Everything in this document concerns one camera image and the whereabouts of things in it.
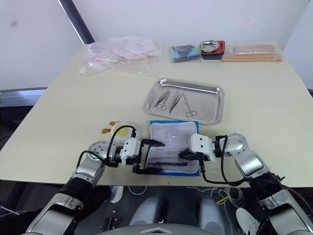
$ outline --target beige tabletop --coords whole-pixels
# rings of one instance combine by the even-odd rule
[[[0,152],[0,179],[66,183],[83,150],[98,140],[110,121],[134,124],[149,137],[143,104],[157,78],[115,70],[80,77],[84,46],[23,120]],[[289,62],[172,64],[162,58],[158,79],[172,78],[217,85],[224,89],[224,112],[216,126],[200,125],[200,133],[215,137],[244,135],[256,151],[291,187],[313,187],[313,98]],[[136,175],[132,167],[106,167],[100,185],[212,186],[202,177]],[[225,162],[229,180],[242,176],[232,158]],[[206,176],[221,180],[220,161],[206,162]]]

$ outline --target blue package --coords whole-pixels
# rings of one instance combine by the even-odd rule
[[[171,47],[170,54],[173,63],[201,59],[201,55],[195,45]]]
[[[150,121],[150,125],[152,123],[180,123],[180,122],[186,122],[186,121],[165,121],[165,120],[153,120]],[[197,127],[197,133],[199,133],[199,123],[197,121],[194,121],[196,127]],[[176,175],[176,176],[200,176],[200,170],[198,170],[196,173],[188,174],[188,173],[181,173],[181,172],[158,172],[153,175]]]

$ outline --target plastic bag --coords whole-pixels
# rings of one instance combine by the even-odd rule
[[[282,62],[283,57],[275,45],[254,44],[227,47],[223,62]]]
[[[108,68],[132,72],[141,75],[152,75],[158,69],[157,57],[159,46],[151,38],[122,37],[109,38],[105,42],[94,42],[83,56],[84,65],[79,71],[81,76],[101,73]]]
[[[184,45],[170,48],[173,63],[201,60],[201,55],[195,45]]]

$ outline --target silver robot arm segment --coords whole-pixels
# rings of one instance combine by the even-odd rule
[[[203,153],[207,160],[215,161],[221,157],[224,141],[223,136],[214,141],[207,136],[193,134],[189,141],[189,151]],[[249,148],[244,136],[228,135],[224,154],[225,157],[232,156],[235,159],[237,168],[255,191],[260,206],[267,211],[277,234],[288,235],[294,231],[313,233],[310,218],[289,191],[280,186],[277,176],[270,172],[262,158]]]
[[[108,155],[109,158],[107,159],[109,143],[105,141],[93,143],[86,151],[87,156],[78,164],[70,180],[52,197],[32,221],[26,233],[40,235],[73,234],[78,223],[77,217],[103,175],[106,165],[110,167],[117,167],[119,163],[134,165],[133,172],[137,174],[160,171],[158,168],[150,170],[139,169],[141,148],[145,144],[164,146],[164,144],[158,141],[146,139],[139,141],[131,137],[125,141],[123,146],[112,144]]]

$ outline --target black cable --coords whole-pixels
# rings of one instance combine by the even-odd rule
[[[224,173],[224,154],[225,154],[225,149],[226,149],[226,143],[228,140],[228,136],[224,136],[225,140],[224,140],[224,144],[223,144],[223,149],[222,149],[222,159],[221,159],[221,171],[222,171],[222,176],[223,179],[225,180],[225,182],[227,184],[229,184],[230,186],[239,186],[240,184],[242,184],[243,182],[246,182],[247,179],[242,178],[241,180],[238,181],[234,181],[234,182],[230,182],[226,179],[225,173]]]
[[[0,141],[4,140],[5,138],[10,138],[10,137],[11,137],[11,136],[2,137],[2,138],[0,139]]]
[[[263,229],[263,227],[264,227],[264,225],[266,224],[266,222],[267,222],[267,219],[264,220],[264,221],[262,222],[262,224],[260,224],[259,229],[258,229],[258,231],[256,232],[256,235],[259,235],[259,234],[260,234],[260,232],[261,232],[261,230]]]
[[[105,162],[106,162],[106,165],[108,165],[110,163],[110,150],[111,150],[111,146],[113,144],[113,140],[117,134],[117,132],[123,128],[126,128],[126,127],[129,127],[129,128],[132,128],[132,137],[135,137],[136,136],[136,129],[133,127],[133,126],[130,126],[130,125],[125,125],[125,126],[120,126],[119,128],[117,128],[116,131],[114,131],[113,135],[112,135],[112,138],[110,140],[110,143],[109,143],[109,147],[108,147],[108,151],[107,151],[107,158],[105,159]]]
[[[85,153],[89,153],[89,154],[95,156],[97,159],[99,159],[100,161],[102,161],[103,164],[106,165],[106,162],[104,161],[104,159],[101,158],[98,154],[96,154],[96,153],[94,153],[94,152],[91,152],[91,151],[88,151],[88,150],[85,150],[85,151],[83,151],[83,152],[80,154],[80,156],[79,156],[79,158],[78,158],[78,162],[77,162],[76,168],[79,167],[80,161],[82,160],[82,157],[83,157],[83,155],[84,155]]]
[[[221,171],[222,171],[222,176],[223,176],[223,179],[225,180],[225,182],[219,182],[219,181],[211,181],[211,180],[208,180],[205,176],[205,170],[204,170],[204,165],[200,165],[201,167],[201,170],[202,170],[202,176],[203,176],[203,179],[208,182],[208,183],[211,183],[211,184],[221,184],[221,185],[230,185],[230,186],[239,186],[240,184],[242,184],[243,182],[246,182],[248,181],[248,179],[241,179],[241,180],[238,180],[238,181],[233,181],[233,182],[230,182],[226,179],[225,177],[225,173],[224,173],[224,154],[225,154],[225,149],[226,149],[226,143],[227,143],[227,139],[228,139],[228,136],[224,136],[225,140],[224,140],[224,144],[223,144],[223,148],[222,148],[222,159],[221,159]]]

